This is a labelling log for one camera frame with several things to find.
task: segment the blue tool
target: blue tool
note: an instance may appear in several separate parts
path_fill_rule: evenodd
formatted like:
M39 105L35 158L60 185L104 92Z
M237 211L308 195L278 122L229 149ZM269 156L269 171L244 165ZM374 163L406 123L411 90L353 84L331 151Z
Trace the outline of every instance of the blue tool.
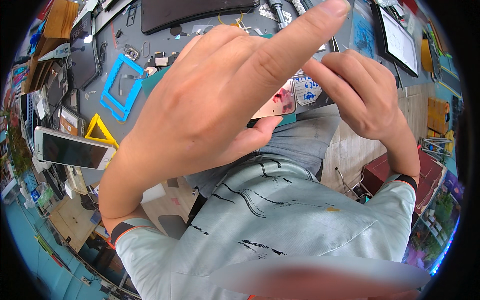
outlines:
M120 104L114 96L110 94L110 89L113 86L113 83L115 81L115 78L118 75L118 72L120 71L120 68L123 63L126 63L129 65L132 69L134 69L136 72L138 72L141 76L144 74L144 70L142 67L134 63L131 59L127 58L124 54L120 54L119 58L113 65L112 71L110 75L108 76L107 82L105 83L105 88L102 93L102 98L100 100L100 104L103 105L103 107L110 109L112 112L112 115L114 118L116 118L119 122L125 122L128 118L128 115L130 114L130 110L132 109L132 106L137 99L138 93L142 89L142 81L148 77L148 74L146 74L146 77L144 79L137 79L135 80L135 83L133 84L132 90L128 94L127 101L125 106ZM103 97L107 97L108 100L110 100L113 105L115 105L122 113L123 113L123 118L119 116L113 108L111 108L105 101L103 101Z

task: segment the green mat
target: green mat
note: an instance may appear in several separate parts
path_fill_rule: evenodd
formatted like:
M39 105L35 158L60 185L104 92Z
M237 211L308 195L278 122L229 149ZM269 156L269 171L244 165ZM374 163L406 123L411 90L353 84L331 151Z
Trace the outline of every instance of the green mat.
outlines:
M273 34L268 34L268 35L263 35L262 37L264 38L272 38ZM145 96L148 98L150 94L152 93L153 89L155 86L162 80L163 76L165 76L165 73L170 69L170 67L166 67L162 69L161 71L153 74L152 76L149 76L147 79L142 81L142 89L145 93ZM279 126L294 123L297 121L297 115L291 114L291 115L286 115L283 116L283 121L279 124Z

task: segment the jeans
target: jeans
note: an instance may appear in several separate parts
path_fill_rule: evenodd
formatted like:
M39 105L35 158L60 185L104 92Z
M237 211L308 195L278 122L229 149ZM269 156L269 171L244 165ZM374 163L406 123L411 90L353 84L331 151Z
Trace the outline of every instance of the jeans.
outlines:
M297 115L295 123L275 128L272 139L265 147L228 165L185 178L192 188L198 188L203 197L209 198L232 168L262 154L288 157L315 175L339 124L340 114L336 104L303 112Z

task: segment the black phone screen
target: black phone screen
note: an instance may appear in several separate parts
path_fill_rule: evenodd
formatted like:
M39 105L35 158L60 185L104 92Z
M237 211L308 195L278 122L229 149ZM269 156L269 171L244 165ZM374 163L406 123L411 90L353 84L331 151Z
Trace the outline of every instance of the black phone screen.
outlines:
M84 168L98 168L107 148L43 134L43 159Z

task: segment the display case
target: display case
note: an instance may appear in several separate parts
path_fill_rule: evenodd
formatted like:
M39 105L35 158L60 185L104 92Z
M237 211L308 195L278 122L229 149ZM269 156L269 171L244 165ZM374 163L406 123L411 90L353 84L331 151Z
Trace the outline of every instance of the display case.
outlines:
M402 262L435 275L458 227L464 188L448 171L441 188L412 229Z

